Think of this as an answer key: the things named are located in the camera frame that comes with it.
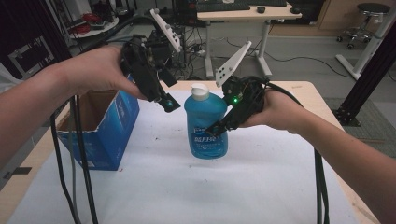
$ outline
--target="white bottle cap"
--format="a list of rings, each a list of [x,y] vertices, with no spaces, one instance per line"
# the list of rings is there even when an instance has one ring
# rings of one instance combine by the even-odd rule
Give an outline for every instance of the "white bottle cap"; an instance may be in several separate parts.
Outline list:
[[[202,83],[193,83],[191,89],[192,98],[196,101],[204,101],[209,98],[209,88]]]

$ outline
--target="human arm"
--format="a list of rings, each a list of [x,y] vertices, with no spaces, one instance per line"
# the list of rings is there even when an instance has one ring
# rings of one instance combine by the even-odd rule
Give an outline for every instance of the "human arm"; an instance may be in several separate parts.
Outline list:
[[[396,223],[396,160],[365,145],[288,96],[267,91],[264,110],[241,127],[268,125],[306,139],[369,206],[381,223]]]
[[[105,46],[46,67],[0,94],[0,168],[73,95],[123,90],[144,98],[120,70],[120,47]]]

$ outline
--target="hand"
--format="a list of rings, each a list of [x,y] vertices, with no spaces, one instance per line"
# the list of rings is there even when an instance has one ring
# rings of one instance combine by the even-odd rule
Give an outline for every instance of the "hand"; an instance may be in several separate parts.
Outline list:
[[[263,97],[262,112],[252,115],[240,127],[267,125],[274,129],[295,133],[296,128],[301,125],[299,118],[305,116],[307,111],[279,91],[267,90]]]
[[[140,98],[146,97],[120,69],[121,46],[104,46],[55,64],[62,69],[74,94],[87,91],[122,90]]]

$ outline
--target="forearm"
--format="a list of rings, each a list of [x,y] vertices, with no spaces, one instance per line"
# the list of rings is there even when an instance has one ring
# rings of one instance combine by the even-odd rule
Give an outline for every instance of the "forearm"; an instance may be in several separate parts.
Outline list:
[[[72,95],[57,64],[0,94],[0,168]]]
[[[361,196],[381,223],[395,223],[396,161],[316,115],[303,113],[296,132]]]

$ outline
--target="bottle label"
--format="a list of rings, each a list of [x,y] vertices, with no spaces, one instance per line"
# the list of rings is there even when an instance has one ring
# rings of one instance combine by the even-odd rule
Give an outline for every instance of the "bottle label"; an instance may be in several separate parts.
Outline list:
[[[201,150],[219,149],[222,144],[220,136],[212,136],[205,132],[205,128],[195,127],[194,132],[191,133],[192,144],[195,148]]]

